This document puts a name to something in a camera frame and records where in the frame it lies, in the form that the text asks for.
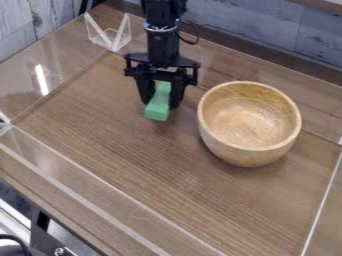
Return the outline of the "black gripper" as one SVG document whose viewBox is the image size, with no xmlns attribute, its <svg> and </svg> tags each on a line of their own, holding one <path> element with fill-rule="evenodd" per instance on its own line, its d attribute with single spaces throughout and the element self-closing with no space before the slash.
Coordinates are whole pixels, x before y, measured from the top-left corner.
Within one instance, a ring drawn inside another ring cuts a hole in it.
<svg viewBox="0 0 342 256">
<path fill-rule="evenodd" d="M 183 99 L 187 85 L 198 85 L 200 63 L 177 55 L 167 65 L 153 64 L 147 53 L 128 53 L 124 55 L 124 75 L 136 78 L 140 100 L 148 104 L 155 94 L 155 81 L 171 81 L 176 75 L 172 68 L 181 71 L 181 80 L 173 79 L 169 91 L 169 108 L 175 109 Z"/>
</svg>

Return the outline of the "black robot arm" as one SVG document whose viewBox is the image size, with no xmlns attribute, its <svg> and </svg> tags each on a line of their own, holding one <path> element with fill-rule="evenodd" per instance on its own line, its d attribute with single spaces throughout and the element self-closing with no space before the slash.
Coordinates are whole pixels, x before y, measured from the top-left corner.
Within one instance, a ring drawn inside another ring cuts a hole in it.
<svg viewBox="0 0 342 256">
<path fill-rule="evenodd" d="M 147 52 L 124 56 L 124 75 L 136 81 L 140 100 L 148 104 L 155 94 L 155 81 L 171 83 L 168 107 L 175 109 L 183 100 L 185 87 L 198 85 L 200 63 L 180 55 L 179 41 L 195 45 L 199 39 L 180 36 L 181 15 L 187 0 L 140 0 L 147 33 Z"/>
</svg>

